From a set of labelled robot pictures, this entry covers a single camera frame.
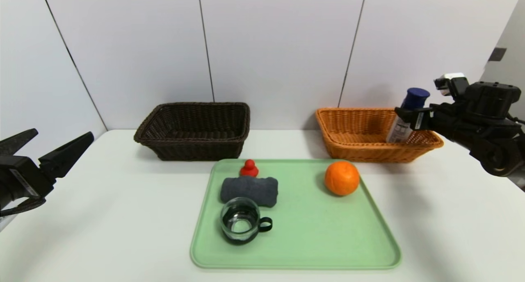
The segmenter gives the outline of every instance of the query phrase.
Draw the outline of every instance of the tabletop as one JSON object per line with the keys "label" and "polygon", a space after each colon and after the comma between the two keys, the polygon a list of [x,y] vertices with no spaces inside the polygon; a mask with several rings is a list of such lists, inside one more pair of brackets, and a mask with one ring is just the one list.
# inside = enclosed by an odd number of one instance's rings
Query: tabletop
{"label": "tabletop", "polygon": [[[409,164],[356,163],[401,247],[395,269],[201,269],[189,247],[215,162],[160,161],[134,133],[103,134],[46,204],[0,233],[0,281],[525,280],[525,193],[449,141]],[[328,154],[319,131],[252,130],[240,157]]]}

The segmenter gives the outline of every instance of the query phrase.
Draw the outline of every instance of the light green tray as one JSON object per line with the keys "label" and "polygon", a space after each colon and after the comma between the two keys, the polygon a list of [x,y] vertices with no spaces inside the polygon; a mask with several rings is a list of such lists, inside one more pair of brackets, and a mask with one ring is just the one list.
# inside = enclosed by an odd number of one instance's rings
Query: light green tray
{"label": "light green tray", "polygon": [[258,177],[279,181],[277,204],[261,207],[273,220],[269,232],[231,245],[221,234],[223,180],[238,176],[243,159],[225,159],[212,170],[193,235],[191,257],[203,268],[390,269],[401,252],[363,181],[356,192],[334,196],[324,187],[333,159],[255,160]]}

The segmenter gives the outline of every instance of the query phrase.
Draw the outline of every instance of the bottle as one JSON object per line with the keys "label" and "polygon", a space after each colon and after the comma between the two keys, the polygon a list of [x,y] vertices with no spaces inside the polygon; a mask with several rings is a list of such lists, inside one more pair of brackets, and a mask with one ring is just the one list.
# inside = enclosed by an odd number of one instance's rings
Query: bottle
{"label": "bottle", "polygon": [[[423,108],[425,101],[430,93],[422,88],[412,87],[406,91],[406,97],[401,104],[401,108],[407,110],[414,110]],[[410,129],[410,123],[406,123],[399,116],[396,116],[392,127],[386,136],[387,143],[403,143],[409,139],[412,129]]]}

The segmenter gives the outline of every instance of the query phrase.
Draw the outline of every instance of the glass mug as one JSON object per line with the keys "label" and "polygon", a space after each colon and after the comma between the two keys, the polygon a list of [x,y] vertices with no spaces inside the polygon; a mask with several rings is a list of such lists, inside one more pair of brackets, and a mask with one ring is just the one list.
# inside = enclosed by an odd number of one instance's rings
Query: glass mug
{"label": "glass mug", "polygon": [[233,198],[224,204],[221,211],[221,228],[224,236],[230,243],[246,244],[259,232],[268,232],[272,229],[272,219],[260,216],[259,206],[250,198]]}

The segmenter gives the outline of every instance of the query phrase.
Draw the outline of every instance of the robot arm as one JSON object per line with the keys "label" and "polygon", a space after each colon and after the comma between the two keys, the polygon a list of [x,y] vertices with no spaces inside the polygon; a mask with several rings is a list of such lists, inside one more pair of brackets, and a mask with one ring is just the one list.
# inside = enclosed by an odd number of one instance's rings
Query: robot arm
{"label": "robot arm", "polygon": [[[40,166],[24,156],[14,154],[38,134],[29,129],[0,141],[0,217],[25,212],[45,203],[57,177],[64,177],[93,142],[91,132],[40,157]],[[12,209],[7,204],[27,198]]]}
{"label": "robot arm", "polygon": [[521,90],[497,82],[468,83],[461,73],[445,74],[434,81],[454,103],[431,104],[414,111],[396,108],[411,128],[433,130],[468,150],[484,170],[497,176],[520,176],[525,172],[525,121],[512,117],[509,109]]}

